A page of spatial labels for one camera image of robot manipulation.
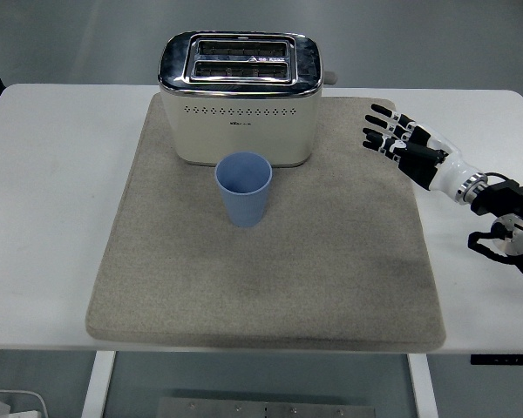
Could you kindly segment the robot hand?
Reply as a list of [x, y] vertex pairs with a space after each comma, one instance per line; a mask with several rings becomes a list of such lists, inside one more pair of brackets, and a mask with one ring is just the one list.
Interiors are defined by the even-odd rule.
[[471, 189], [486, 182], [486, 175], [467, 164], [462, 152], [445, 136], [406, 115], [370, 106], [365, 116], [363, 146], [397, 163], [398, 169], [427, 191], [443, 192], [464, 205], [472, 202]]

